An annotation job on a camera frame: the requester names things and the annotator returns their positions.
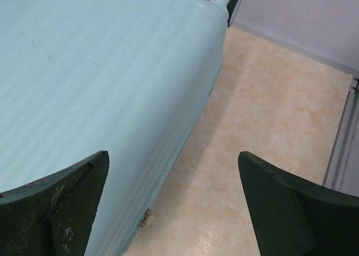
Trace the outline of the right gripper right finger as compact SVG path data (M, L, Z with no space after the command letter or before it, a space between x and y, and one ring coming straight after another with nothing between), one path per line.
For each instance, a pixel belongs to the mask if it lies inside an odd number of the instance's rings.
M261 255L358 255L358 197L248 151L238 169Z

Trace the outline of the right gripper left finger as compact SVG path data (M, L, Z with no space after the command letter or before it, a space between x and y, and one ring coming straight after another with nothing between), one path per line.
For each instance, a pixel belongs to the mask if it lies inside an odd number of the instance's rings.
M109 171L99 151L1 193L1 255L84 255Z

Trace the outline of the silver zipper pull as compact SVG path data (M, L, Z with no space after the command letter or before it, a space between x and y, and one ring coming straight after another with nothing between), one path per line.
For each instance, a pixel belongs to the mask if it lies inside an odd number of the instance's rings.
M143 228L145 226L149 226L149 227L152 227L153 225L153 222L154 222L154 219L156 218L157 214L156 213L153 213L151 211L150 208L148 208L145 213L144 213L144 216L142 218L142 220L140 221L139 223L139 227Z

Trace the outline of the light blue hard-shell suitcase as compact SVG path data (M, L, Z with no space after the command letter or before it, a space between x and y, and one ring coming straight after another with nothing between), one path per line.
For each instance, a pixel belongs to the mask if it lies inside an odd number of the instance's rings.
M227 3L1 0L1 193L108 152L84 255L122 255L217 82Z

